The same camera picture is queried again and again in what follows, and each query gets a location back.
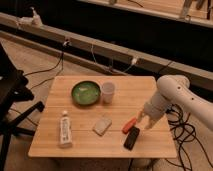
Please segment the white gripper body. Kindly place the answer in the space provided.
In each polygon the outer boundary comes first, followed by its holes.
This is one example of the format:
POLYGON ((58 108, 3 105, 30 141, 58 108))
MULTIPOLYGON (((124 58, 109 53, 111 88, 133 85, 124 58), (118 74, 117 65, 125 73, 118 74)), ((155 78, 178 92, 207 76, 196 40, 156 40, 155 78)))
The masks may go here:
POLYGON ((143 108, 142 116, 148 116, 150 120, 157 122, 163 116, 163 112, 153 105, 146 103, 143 108))

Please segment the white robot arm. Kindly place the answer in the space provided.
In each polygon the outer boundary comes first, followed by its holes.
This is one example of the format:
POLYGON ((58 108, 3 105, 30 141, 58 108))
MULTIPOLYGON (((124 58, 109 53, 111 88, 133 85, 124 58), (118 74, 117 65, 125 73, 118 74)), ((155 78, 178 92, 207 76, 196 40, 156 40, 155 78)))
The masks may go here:
POLYGON ((207 128, 213 131, 213 103, 189 90, 190 81, 184 75, 164 75, 157 82, 157 90, 144 104, 137 121, 149 117, 146 129, 152 128, 172 104, 193 114, 207 128))

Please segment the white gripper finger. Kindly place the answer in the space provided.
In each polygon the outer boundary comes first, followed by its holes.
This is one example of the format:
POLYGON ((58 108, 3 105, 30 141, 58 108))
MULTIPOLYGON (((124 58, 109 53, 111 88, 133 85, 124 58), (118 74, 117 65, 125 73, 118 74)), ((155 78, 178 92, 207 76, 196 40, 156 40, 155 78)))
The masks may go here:
POLYGON ((145 129, 151 129, 156 124, 156 122, 156 120, 149 119, 147 125, 145 126, 145 129))
POLYGON ((145 117, 144 111, 140 111, 140 112, 138 113, 137 123, 140 123, 144 117, 145 117))

